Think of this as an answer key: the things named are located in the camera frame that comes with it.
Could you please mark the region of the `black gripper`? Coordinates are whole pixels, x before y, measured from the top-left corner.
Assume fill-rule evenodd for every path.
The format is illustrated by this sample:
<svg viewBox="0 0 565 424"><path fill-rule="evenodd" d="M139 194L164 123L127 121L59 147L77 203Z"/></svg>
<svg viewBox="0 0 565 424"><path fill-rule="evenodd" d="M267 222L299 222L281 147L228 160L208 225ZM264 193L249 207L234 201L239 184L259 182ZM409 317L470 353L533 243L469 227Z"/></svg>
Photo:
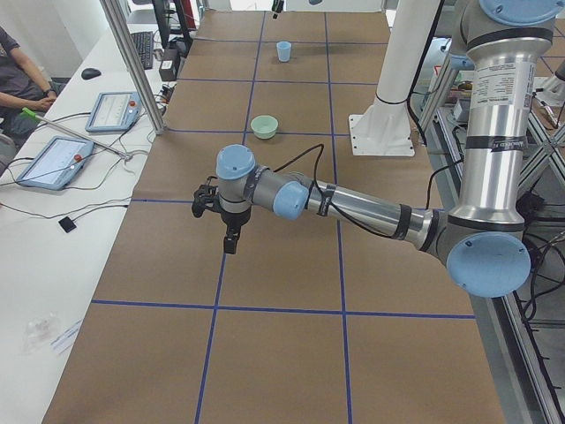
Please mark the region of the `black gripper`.
<svg viewBox="0 0 565 424"><path fill-rule="evenodd" d="M223 251L226 254L237 252L237 243L240 238L241 228L251 219L252 211L247 209L243 212L232 213L226 210L221 212L221 219L226 224L227 231L223 239Z"/></svg>

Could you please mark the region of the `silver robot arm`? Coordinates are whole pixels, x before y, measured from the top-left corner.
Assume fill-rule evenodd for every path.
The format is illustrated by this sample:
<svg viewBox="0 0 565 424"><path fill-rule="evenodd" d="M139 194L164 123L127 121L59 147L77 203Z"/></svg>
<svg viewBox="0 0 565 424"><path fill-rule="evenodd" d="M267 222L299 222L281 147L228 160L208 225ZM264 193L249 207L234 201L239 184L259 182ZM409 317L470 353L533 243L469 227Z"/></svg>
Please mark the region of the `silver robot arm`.
<svg viewBox="0 0 565 424"><path fill-rule="evenodd" d="M458 4L456 47L475 71L458 200L449 211L418 210L320 183L296 172L258 165L242 145L216 160L214 205L227 230L223 249L233 254L251 209L260 206L290 220L304 210L333 216L387 239L404 240L447 268L468 293L497 298L526 281L530 256L516 211L534 73L551 47L561 1L464 1Z"/></svg>
<svg viewBox="0 0 565 424"><path fill-rule="evenodd" d="M309 0L310 5L321 4L322 0ZM271 12L273 13L272 18L277 19L278 16L283 12L284 0L274 0L271 6Z"/></svg>

